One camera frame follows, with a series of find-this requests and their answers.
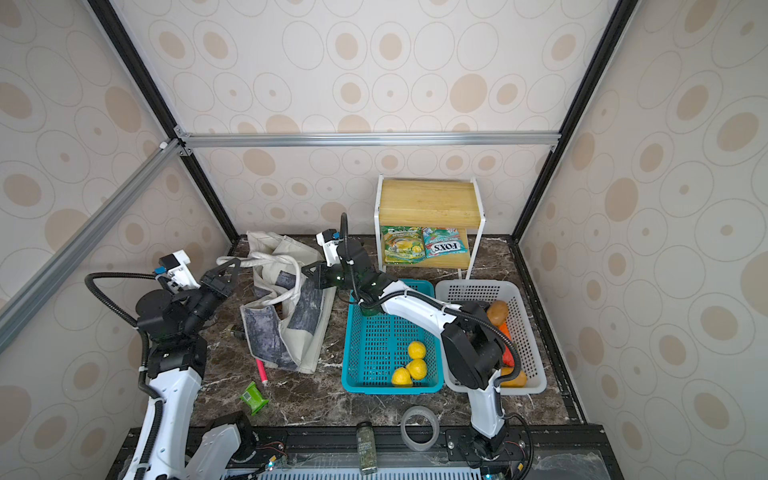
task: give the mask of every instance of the wooden shelf board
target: wooden shelf board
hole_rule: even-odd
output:
[[[397,227],[478,228],[480,209],[475,185],[471,182],[385,179],[379,223]]]
[[[462,236],[462,242],[464,246],[468,248],[469,239],[467,238],[467,229],[459,228],[459,235]],[[450,255],[441,255],[440,257],[432,257],[426,260],[422,260],[418,263],[387,263],[386,266],[417,266],[418,268],[452,268],[466,270],[469,268],[469,252],[467,253],[451,253]]]

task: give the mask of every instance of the snack package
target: snack package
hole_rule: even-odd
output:
[[[425,259],[422,229],[382,227],[385,263],[418,263]]]
[[[455,228],[424,227],[423,233],[427,258],[449,255],[450,253],[469,252]]]

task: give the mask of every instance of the pink stick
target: pink stick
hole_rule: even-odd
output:
[[[256,359],[256,365],[259,367],[259,376],[261,377],[261,384],[266,385],[266,369],[264,368],[264,362]]]

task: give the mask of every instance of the white perforated tray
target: white perforated tray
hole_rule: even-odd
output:
[[[529,395],[544,392],[547,388],[547,377],[541,356],[536,346],[536,338],[531,330],[531,322],[525,312],[520,290],[509,282],[500,280],[443,280],[435,288],[435,298],[443,302],[458,302],[461,300],[482,300],[493,302],[503,300],[509,308],[507,327],[512,335],[512,342],[518,347],[521,367],[528,376],[528,382],[521,388],[502,388],[502,395]],[[445,360],[445,350],[442,353],[442,370],[445,384],[455,392],[467,392],[465,386],[459,385],[448,368]]]

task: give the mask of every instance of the wall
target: wall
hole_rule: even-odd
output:
[[[768,3],[644,2],[522,241],[625,478],[764,478]]]
[[[243,233],[314,234],[338,228],[339,215],[346,211],[352,233],[371,234],[379,173],[476,177],[488,220],[485,232],[509,233],[549,146],[200,148],[197,153]]]
[[[190,132],[558,130],[615,1],[115,2]]]
[[[0,307],[164,138],[72,0],[0,10]]]
[[[104,478],[147,405],[138,391],[141,341],[83,279],[147,272],[184,248],[195,277],[229,247],[180,161],[169,163],[93,253],[0,354],[0,478]],[[135,315],[146,280],[100,280]]]

